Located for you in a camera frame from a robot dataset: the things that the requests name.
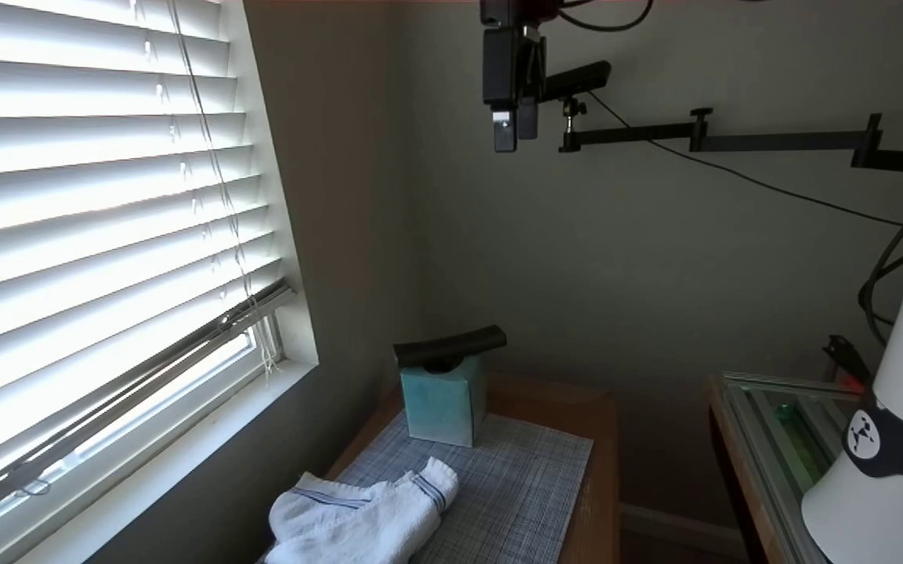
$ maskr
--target white fabric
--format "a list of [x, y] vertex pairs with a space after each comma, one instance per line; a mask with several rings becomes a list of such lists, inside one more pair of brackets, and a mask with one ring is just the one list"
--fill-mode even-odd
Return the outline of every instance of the white fabric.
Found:
[[391, 564], [409, 559], [438, 529], [459, 496], [459, 474], [428, 458], [420, 474], [371, 489], [309, 474], [270, 506], [277, 545], [266, 564]]

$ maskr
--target white cloth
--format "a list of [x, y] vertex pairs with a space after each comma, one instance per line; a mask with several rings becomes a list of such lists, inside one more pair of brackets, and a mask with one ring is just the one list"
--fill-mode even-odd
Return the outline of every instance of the white cloth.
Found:
[[438, 529], [459, 496], [459, 474], [428, 458], [420, 474], [371, 489], [327, 482], [309, 474], [270, 506], [277, 545], [266, 564], [391, 564]]

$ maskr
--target window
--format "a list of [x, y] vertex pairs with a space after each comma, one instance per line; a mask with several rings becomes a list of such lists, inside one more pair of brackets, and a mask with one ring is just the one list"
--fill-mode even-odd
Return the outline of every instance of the window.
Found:
[[[0, 555], [241, 389], [266, 408], [314, 361], [290, 339], [309, 324], [241, 0], [0, 0], [0, 525], [21, 524]], [[34, 525], [9, 518], [31, 501]]]

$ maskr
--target teal box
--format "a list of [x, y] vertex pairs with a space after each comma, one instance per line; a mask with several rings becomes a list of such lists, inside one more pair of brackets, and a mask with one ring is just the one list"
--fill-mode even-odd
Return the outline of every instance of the teal box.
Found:
[[403, 365], [402, 405], [414, 438], [478, 446], [487, 411], [487, 377], [479, 358], [465, 358], [446, 371]]

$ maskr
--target gray cutting mat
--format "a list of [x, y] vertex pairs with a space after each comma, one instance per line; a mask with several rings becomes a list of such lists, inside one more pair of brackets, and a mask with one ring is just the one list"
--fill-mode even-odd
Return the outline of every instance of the gray cutting mat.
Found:
[[420, 440], [403, 414], [339, 475], [371, 486], [438, 458], [459, 474], [459, 499], [414, 559], [557, 559], [591, 440], [548, 427], [482, 415], [478, 447]]

